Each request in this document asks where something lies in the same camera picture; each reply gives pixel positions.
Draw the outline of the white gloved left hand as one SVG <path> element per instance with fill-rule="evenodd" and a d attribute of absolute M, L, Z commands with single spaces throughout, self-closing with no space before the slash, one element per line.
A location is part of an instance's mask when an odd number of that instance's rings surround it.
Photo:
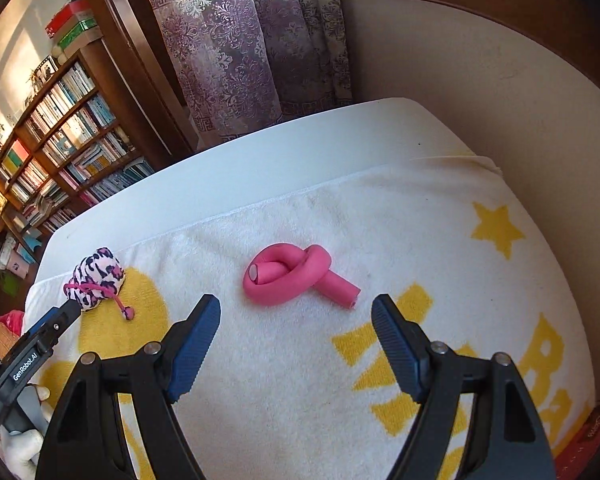
<path fill-rule="evenodd" d="M 33 463 L 33 457 L 41 452 L 43 435 L 37 429 L 9 432 L 1 427 L 0 440 L 7 469 L 17 479 L 34 479 L 36 465 Z"/>

